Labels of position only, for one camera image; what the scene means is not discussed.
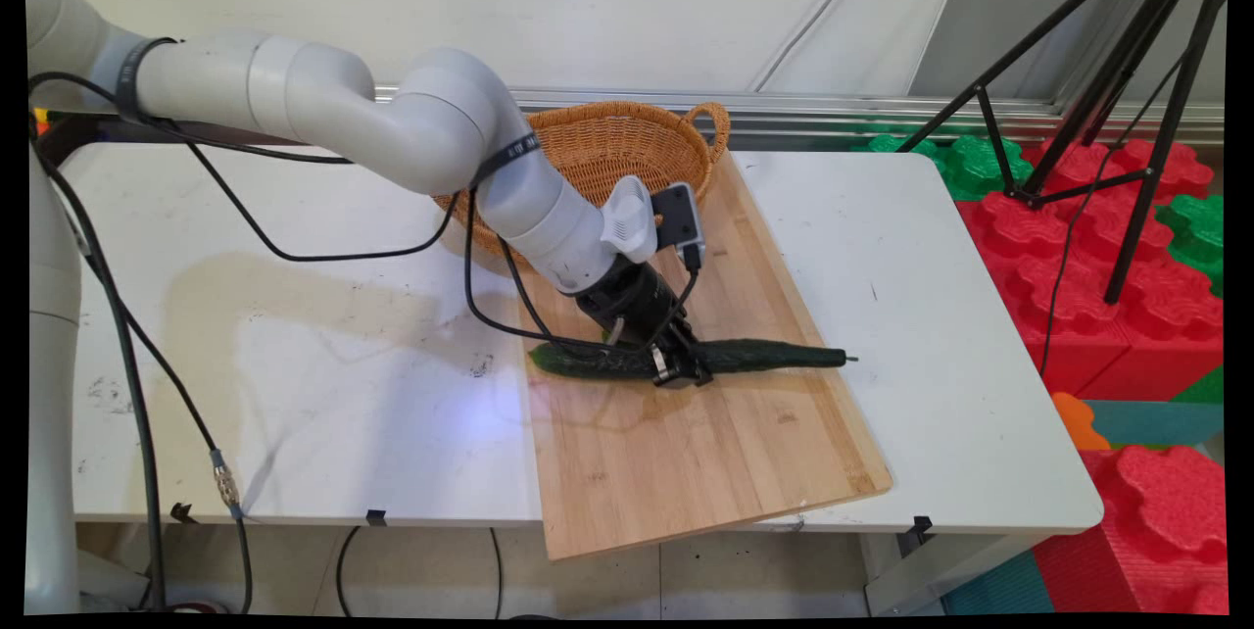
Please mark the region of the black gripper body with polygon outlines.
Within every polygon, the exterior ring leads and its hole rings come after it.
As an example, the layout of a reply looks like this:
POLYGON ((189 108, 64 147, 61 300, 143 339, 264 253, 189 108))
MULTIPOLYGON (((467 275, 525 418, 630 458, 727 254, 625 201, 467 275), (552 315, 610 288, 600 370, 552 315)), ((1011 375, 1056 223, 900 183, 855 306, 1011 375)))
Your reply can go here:
POLYGON ((617 343, 623 347, 671 347, 671 320, 686 320, 686 311, 668 313, 678 304, 671 286, 651 264, 614 258, 609 271, 591 288, 576 294, 576 304, 602 330, 622 322, 617 343))

